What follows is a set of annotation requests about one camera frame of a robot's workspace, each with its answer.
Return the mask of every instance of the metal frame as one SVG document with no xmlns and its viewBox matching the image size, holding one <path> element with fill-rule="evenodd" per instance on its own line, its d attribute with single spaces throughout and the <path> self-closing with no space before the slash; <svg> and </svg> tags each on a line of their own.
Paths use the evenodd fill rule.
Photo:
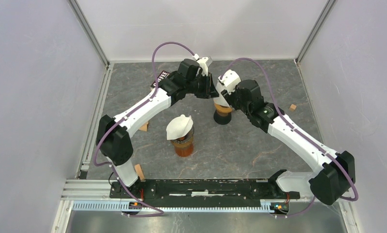
<svg viewBox="0 0 387 233">
<path fill-rule="evenodd" d="M 308 91 L 308 88 L 306 87 L 306 83 L 305 83 L 305 80 L 304 80 L 304 77 L 302 76 L 302 71 L 301 71 L 301 66 L 299 63 L 296 62 L 295 60 L 295 65 L 296 67 L 298 68 L 298 73 L 299 73 L 299 77 L 301 77 L 301 80 L 302 80 L 302 84 L 304 86 L 304 90 L 306 92 L 306 95 L 308 97 L 308 103 L 309 103 L 309 106 L 312 110 L 312 114 L 313 114 L 313 117 L 315 119 L 315 122 L 316 122 L 316 126 L 318 127 L 318 130 L 319 130 L 319 141 L 320 142 L 323 142 L 323 136 L 322 136 L 322 129 L 320 127 L 320 125 L 318 124 L 318 115 L 316 114 L 316 111 L 315 111 L 315 106 L 313 105 L 312 101 L 310 101 L 310 98 L 309 98 L 309 91 Z"/>
<path fill-rule="evenodd" d="M 101 59 L 103 64 L 105 64 L 105 66 L 108 67 L 110 64 L 109 60 L 106 57 L 104 51 L 102 50 L 102 47 L 99 44 L 94 32 L 92 31 L 91 26 L 89 26 L 89 23 L 86 20 L 86 17 L 83 14 L 78 2 L 76 0 L 68 0 L 68 3 L 71 6 L 72 10 L 74 11 L 75 15 L 77 16 L 79 23 L 81 24 L 83 30 L 85 31 L 92 45 L 94 46 L 99 58 Z"/>
<path fill-rule="evenodd" d="M 98 120 L 101 118 L 102 115 L 103 106 L 105 104 L 106 95 L 108 93 L 109 82 L 111 81 L 113 66 L 114 64 L 110 64 L 108 66 L 102 79 L 101 88 L 99 89 L 98 98 L 95 103 L 94 114 L 92 115 L 87 138 L 81 150 L 82 156 L 78 164 L 76 175 L 77 178 L 80 176 L 81 172 L 88 171 L 89 164 L 91 163 L 92 152 L 94 150 L 94 144 L 97 139 Z"/>
<path fill-rule="evenodd" d="M 115 211 L 118 208 L 125 208 L 125 205 L 133 199 L 111 199 L 109 193 L 111 185 L 108 180 L 66 180 L 62 192 L 58 212 L 52 226 L 52 233 L 65 233 L 72 210 L 94 210 L 94 211 Z M 278 202 L 284 200 L 261 200 L 261 205 L 269 202 Z M 291 200 L 291 202 L 309 202 L 308 199 Z M 348 201 L 338 201 L 342 217 L 345 222 L 348 233 L 360 233 L 355 216 L 352 212 L 351 203 Z M 175 210 L 167 209 L 165 211 L 174 212 Z M 195 209 L 190 212 L 204 212 L 204 210 Z M 223 212 L 265 212 L 262 209 L 238 209 L 223 210 Z"/>
<path fill-rule="evenodd" d="M 312 41 L 315 39 L 316 35 L 318 34 L 319 29 L 322 27 L 323 22 L 326 20 L 326 17 L 328 16 L 329 12 L 332 10 L 332 7 L 334 6 L 335 2 L 337 0 L 328 0 L 326 2 L 325 7 L 322 9 L 321 14 L 319 15 L 319 18 L 316 20 L 315 25 L 313 26 L 312 30 L 309 33 L 308 38 L 306 39 L 304 45 L 302 46 L 301 51 L 299 52 L 298 56 L 295 58 L 295 62 L 298 64 L 302 61 L 304 58 L 306 51 L 312 44 Z"/>
<path fill-rule="evenodd" d="M 51 228 L 51 233 L 66 232 L 73 205 L 74 202 L 72 200 L 61 200 L 59 202 L 58 211 Z"/>
</svg>

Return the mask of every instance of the brown liquid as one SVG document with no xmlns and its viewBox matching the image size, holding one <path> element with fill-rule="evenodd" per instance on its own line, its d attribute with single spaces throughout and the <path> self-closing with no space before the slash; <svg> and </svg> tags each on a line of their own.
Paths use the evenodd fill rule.
<svg viewBox="0 0 387 233">
<path fill-rule="evenodd" d="M 177 147 L 175 147 L 175 152 L 180 157 L 188 157 L 188 156 L 190 156 L 192 154 L 193 150 L 194 150 L 194 144 L 193 143 L 191 143 L 189 146 L 184 147 L 184 148 L 177 148 Z"/>
</svg>

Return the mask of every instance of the wooden block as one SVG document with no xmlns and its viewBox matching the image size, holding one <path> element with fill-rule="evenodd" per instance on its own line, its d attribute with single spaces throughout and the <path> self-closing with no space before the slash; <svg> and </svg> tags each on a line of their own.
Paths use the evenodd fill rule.
<svg viewBox="0 0 387 233">
<path fill-rule="evenodd" d="M 142 168 L 140 164 L 135 165 L 135 171 L 136 171 L 136 174 L 138 174 L 139 179 L 141 179 L 141 181 L 144 181 L 145 176 L 144 176 L 144 173 L 142 172 Z"/>
<path fill-rule="evenodd" d="M 293 111 L 295 111 L 295 109 L 296 109 L 296 105 L 291 104 L 291 106 L 289 107 L 289 110 L 291 110 L 293 112 Z"/>
<path fill-rule="evenodd" d="M 142 130 L 142 131 L 148 131 L 148 125 L 149 125 L 149 121 L 147 122 L 147 123 L 145 123 L 143 126 L 141 126 L 140 128 L 139 128 L 139 130 Z"/>
</svg>

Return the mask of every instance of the metal plate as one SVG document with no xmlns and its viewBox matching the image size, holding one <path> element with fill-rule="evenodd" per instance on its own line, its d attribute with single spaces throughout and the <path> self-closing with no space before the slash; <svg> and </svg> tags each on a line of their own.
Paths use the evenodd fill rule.
<svg viewBox="0 0 387 233">
<path fill-rule="evenodd" d="M 291 203 L 292 213 L 306 203 Z M 165 212 L 161 217 L 131 218 L 113 211 L 72 211 L 67 233 L 346 233 L 339 204 L 315 203 L 306 214 L 275 219 L 265 213 Z"/>
</svg>

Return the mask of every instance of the black mounting base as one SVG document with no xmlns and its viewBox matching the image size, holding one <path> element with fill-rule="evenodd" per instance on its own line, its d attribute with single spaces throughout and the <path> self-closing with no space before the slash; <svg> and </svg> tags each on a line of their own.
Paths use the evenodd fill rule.
<svg viewBox="0 0 387 233">
<path fill-rule="evenodd" d="M 215 120 L 216 123 L 220 125 L 226 125 L 231 122 L 232 113 L 228 113 L 227 116 L 221 116 L 215 110 L 215 113 L 213 114 L 213 119 Z"/>
<path fill-rule="evenodd" d="M 145 180 L 129 189 L 138 198 L 143 195 L 147 204 L 160 207 L 260 207 L 261 199 L 287 198 L 268 179 Z M 298 192 L 289 195 L 291 199 L 300 198 Z M 130 197 L 118 182 L 113 182 L 110 198 Z"/>
<path fill-rule="evenodd" d="M 348 173 L 352 182 L 355 183 L 354 157 L 347 151 L 341 154 L 337 153 L 336 156 L 336 160 Z M 313 195 L 327 205 L 332 205 L 351 187 L 342 171 L 334 162 L 324 164 L 322 171 L 315 178 L 310 179 L 309 183 Z"/>
</svg>

